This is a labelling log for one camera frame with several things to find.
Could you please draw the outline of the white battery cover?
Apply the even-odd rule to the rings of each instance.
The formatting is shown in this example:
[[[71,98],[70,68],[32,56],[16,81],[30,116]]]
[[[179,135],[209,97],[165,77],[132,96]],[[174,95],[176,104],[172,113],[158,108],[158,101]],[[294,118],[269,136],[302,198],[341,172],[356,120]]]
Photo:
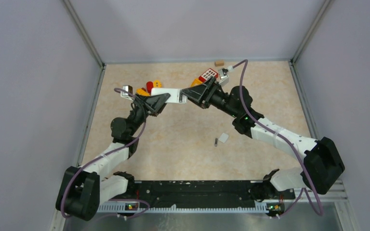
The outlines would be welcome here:
[[[218,138],[218,141],[219,142],[222,142],[222,143],[226,143],[227,140],[229,138],[229,135],[227,133],[222,133],[219,138]]]

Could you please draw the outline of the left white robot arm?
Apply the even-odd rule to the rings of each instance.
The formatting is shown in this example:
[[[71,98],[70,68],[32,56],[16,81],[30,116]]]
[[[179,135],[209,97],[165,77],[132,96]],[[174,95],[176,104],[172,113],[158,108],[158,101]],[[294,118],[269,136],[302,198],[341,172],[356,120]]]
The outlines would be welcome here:
[[[106,179],[106,176],[135,153],[140,138],[135,137],[135,133],[139,131],[142,135],[147,117],[160,114],[170,96],[169,93],[133,95],[129,115],[111,121],[112,142],[109,147],[85,165],[65,170],[55,203],[55,208],[64,218],[88,221],[102,203],[114,196],[133,197],[135,186],[128,179],[118,175]]]

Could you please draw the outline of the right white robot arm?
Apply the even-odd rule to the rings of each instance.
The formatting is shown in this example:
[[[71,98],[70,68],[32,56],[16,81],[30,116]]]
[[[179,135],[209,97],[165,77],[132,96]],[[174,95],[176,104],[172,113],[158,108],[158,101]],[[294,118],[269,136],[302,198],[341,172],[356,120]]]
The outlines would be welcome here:
[[[244,86],[235,86],[230,93],[210,78],[202,84],[185,88],[181,94],[202,109],[214,106],[233,117],[235,130],[249,138],[266,142],[296,158],[301,167],[274,170],[266,175],[264,194],[277,198],[282,191],[293,188],[314,189],[325,195],[345,170],[335,143],[298,135],[264,117],[251,108],[252,97]]]

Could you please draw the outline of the yellow triangle toy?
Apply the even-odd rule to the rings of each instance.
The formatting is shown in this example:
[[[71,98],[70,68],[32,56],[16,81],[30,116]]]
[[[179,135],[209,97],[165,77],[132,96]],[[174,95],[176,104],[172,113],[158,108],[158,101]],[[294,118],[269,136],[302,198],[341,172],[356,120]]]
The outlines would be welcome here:
[[[194,86],[197,86],[197,85],[200,85],[202,84],[203,82],[201,80],[199,80],[198,78],[195,78],[191,84],[190,87],[194,87]]]

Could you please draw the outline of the red toy block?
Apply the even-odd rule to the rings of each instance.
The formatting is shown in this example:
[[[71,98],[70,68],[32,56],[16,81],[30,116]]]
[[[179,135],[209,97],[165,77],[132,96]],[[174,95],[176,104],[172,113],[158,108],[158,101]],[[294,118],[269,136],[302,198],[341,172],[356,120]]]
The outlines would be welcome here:
[[[202,83],[209,80],[210,78],[217,79],[219,77],[219,73],[216,72],[215,70],[209,68],[207,69],[204,73],[202,73],[199,77],[198,80],[201,81]]]

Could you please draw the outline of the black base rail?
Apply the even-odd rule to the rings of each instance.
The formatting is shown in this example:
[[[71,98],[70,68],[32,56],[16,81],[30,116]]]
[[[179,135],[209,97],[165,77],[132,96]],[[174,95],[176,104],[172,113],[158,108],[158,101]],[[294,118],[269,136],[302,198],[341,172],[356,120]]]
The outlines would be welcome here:
[[[259,213],[285,211],[295,199],[292,189],[282,192],[256,180],[143,180],[129,183],[126,193],[99,206],[98,212],[132,216],[136,213]]]

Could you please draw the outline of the orange toy piece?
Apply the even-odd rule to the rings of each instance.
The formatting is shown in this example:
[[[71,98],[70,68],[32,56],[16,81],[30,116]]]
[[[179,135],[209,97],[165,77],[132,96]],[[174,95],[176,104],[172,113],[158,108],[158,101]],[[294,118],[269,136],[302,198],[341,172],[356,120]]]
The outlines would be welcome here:
[[[144,88],[137,89],[136,94],[141,96],[151,96],[150,93],[148,93]]]

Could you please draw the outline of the red cylinder toy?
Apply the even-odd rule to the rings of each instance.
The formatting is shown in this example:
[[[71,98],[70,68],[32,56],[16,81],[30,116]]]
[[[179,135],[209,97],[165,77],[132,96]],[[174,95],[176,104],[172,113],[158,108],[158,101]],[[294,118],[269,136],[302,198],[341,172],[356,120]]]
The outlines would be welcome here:
[[[152,89],[154,87],[154,82],[153,81],[148,81],[146,83],[146,91],[150,94]]]

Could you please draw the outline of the small wooden block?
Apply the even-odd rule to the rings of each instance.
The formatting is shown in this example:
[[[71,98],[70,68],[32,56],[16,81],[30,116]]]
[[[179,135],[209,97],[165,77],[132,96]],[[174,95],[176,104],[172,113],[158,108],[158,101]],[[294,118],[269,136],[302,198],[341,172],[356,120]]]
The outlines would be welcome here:
[[[214,62],[214,65],[215,65],[216,67],[224,66],[224,64],[225,64],[224,60],[216,60],[216,61]]]

